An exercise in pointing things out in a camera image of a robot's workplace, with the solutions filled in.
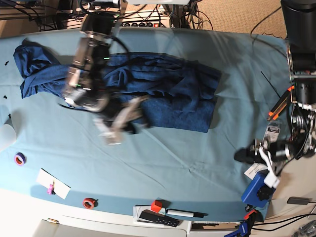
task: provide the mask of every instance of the red cube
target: red cube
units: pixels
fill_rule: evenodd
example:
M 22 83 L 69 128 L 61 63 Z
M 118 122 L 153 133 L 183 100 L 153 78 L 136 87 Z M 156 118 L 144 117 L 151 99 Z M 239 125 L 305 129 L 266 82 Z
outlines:
M 160 212 L 160 210 L 162 209 L 162 203 L 160 201 L 157 201 L 155 200 L 153 203 L 152 203 L 152 208 L 151 210 L 158 213 Z

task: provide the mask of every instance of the remote control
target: remote control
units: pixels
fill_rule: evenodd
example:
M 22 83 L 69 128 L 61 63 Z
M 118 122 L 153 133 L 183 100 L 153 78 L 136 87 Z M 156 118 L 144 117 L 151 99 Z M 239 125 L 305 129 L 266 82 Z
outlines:
M 142 218 L 142 219 L 145 219 L 148 221 L 152 221 L 152 222 L 157 223 L 157 224 L 163 224 L 165 226 L 173 226 L 173 227 L 177 227 L 178 224 L 180 223 L 180 221 L 178 221 L 177 219 L 173 219 L 169 216 L 157 214 L 157 213 L 155 213 L 153 211 L 149 211 L 149 210 L 143 211 L 140 214 L 139 218 Z

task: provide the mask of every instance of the red tape roll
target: red tape roll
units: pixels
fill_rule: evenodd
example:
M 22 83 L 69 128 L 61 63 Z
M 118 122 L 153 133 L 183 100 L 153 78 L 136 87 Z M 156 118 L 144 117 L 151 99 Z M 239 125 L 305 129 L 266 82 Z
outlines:
M 93 198 L 85 198 L 82 202 L 83 206 L 86 209 L 93 209 L 94 208 L 94 203 L 96 202 L 96 200 L 94 200 Z

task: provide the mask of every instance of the dark blue towel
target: dark blue towel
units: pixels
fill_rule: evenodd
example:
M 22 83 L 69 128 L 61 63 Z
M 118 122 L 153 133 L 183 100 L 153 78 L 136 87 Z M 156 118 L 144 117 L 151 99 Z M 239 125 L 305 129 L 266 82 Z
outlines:
M 44 47 L 21 45 L 14 60 L 24 82 L 22 98 L 38 92 L 62 97 L 68 66 Z M 106 86 L 120 89 L 122 101 L 147 93 L 143 108 L 152 126 L 207 132 L 221 73 L 199 64 L 153 53 L 111 55 L 104 69 Z

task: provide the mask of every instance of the purple tape roll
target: purple tape roll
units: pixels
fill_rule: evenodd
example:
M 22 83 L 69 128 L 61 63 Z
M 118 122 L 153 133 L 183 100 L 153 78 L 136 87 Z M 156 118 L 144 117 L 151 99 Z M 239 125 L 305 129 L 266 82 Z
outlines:
M 22 166 L 25 163 L 25 156 L 22 153 L 18 153 L 14 156 L 14 161 L 17 165 Z

